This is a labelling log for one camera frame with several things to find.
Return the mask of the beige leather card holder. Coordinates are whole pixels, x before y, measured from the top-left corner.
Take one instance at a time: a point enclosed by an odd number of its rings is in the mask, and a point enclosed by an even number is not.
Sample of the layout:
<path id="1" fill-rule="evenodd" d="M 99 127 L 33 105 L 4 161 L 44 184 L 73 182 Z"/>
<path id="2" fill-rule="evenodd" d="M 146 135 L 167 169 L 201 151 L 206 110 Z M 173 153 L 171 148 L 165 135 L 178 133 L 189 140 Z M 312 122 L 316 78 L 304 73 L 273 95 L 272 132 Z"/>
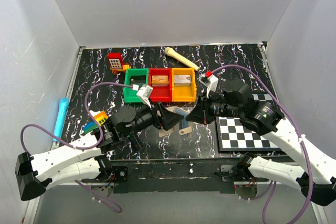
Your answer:
<path id="1" fill-rule="evenodd" d="M 184 119 L 180 121 L 178 124 L 176 124 L 173 128 L 169 129 L 168 131 L 159 130 L 159 137 L 164 137 L 171 133 L 178 133 L 180 136 L 187 136 L 187 135 L 191 136 L 193 128 L 191 126 L 191 123 L 186 120 L 186 117 L 188 116 L 189 111 L 183 108 L 177 107 L 177 106 L 168 107 L 167 110 L 169 110 L 170 112 L 174 112 L 179 115 L 182 115 Z"/>

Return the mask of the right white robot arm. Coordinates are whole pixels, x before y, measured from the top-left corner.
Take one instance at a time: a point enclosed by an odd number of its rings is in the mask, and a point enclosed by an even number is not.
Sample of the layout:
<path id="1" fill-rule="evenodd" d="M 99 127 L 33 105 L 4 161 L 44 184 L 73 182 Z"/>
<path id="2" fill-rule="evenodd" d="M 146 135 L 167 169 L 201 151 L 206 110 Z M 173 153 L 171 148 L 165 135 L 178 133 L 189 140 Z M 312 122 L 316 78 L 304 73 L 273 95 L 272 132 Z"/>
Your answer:
<path id="1" fill-rule="evenodd" d="M 218 79 L 202 77 L 206 91 L 197 99 L 187 121 L 210 124 L 217 117 L 237 118 L 242 126 L 274 143 L 297 164 L 285 165 L 247 153 L 229 171 L 233 178 L 248 181 L 265 178 L 298 189 L 320 206 L 335 201 L 335 159 L 329 157 L 306 137 L 298 137 L 288 118 L 272 103 L 255 100 L 249 85 L 239 79 L 226 81 L 216 92 Z"/>

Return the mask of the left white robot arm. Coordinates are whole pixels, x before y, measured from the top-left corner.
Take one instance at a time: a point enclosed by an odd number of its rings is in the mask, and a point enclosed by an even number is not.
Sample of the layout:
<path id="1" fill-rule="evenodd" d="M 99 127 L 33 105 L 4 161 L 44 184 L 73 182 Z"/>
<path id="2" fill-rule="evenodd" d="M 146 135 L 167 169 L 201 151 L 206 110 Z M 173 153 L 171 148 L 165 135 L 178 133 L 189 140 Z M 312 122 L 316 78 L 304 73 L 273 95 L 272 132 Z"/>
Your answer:
<path id="1" fill-rule="evenodd" d="M 124 166 L 113 166 L 106 153 L 130 142 L 136 151 L 143 144 L 138 132 L 149 126 L 168 131 L 179 124 L 184 117 L 167 110 L 161 103 L 151 107 L 143 106 L 136 111 L 131 106 L 123 106 L 102 124 L 72 143 L 72 147 L 31 155 L 18 155 L 15 176 L 22 201 L 41 196 L 46 190 L 72 181 L 87 179 L 101 183 L 125 182 L 127 173 Z"/>

